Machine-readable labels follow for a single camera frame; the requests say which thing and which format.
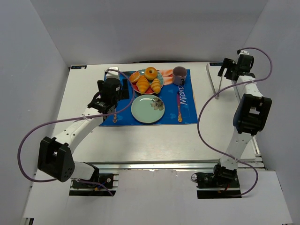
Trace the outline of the small croissant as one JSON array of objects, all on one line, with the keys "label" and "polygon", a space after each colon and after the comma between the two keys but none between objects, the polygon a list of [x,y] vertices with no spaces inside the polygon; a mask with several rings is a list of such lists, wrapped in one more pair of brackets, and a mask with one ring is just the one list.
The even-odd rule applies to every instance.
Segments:
[{"label": "small croissant", "polygon": [[153,92],[155,94],[158,94],[161,92],[161,83],[160,83],[160,80],[158,78],[155,78],[151,85],[150,85],[151,89],[153,90]]}]

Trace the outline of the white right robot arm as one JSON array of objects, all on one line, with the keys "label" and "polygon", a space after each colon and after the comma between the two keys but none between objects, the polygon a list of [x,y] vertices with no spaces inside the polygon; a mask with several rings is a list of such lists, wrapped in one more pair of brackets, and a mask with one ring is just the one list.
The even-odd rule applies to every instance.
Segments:
[{"label": "white right robot arm", "polygon": [[254,57],[246,50],[239,50],[237,55],[236,60],[225,58],[217,74],[236,85],[234,91],[239,105],[233,117],[233,135],[225,155],[206,179],[212,187],[226,188],[235,180],[237,160],[253,137],[263,130],[272,104],[272,100],[259,91],[255,75],[251,72]]}]

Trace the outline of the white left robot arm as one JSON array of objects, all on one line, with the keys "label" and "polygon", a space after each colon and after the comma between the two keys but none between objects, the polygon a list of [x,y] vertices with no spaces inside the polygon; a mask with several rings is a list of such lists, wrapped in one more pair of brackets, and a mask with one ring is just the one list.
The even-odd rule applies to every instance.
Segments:
[{"label": "white left robot arm", "polygon": [[129,97],[128,87],[121,82],[118,67],[110,67],[104,80],[97,82],[98,91],[83,112],[69,127],[54,137],[40,142],[37,167],[52,178],[65,182],[83,180],[87,184],[99,181],[99,169],[86,162],[73,160],[73,153],[93,129],[109,116],[117,116],[118,102]]}]

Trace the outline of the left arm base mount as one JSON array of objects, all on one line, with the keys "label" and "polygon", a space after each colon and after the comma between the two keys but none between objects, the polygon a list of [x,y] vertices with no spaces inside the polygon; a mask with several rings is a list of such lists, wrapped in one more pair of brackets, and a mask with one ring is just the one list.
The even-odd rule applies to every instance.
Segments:
[{"label": "left arm base mount", "polygon": [[69,196],[114,196],[119,174],[100,173],[93,180],[72,180]]}]

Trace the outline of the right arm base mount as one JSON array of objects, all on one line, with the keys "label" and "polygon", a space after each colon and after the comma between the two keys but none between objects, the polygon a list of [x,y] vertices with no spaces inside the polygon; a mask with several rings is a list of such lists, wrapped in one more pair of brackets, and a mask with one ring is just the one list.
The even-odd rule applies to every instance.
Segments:
[{"label": "right arm base mount", "polygon": [[233,179],[217,177],[212,172],[195,172],[191,180],[196,184],[198,199],[230,199],[241,198],[238,176]]}]

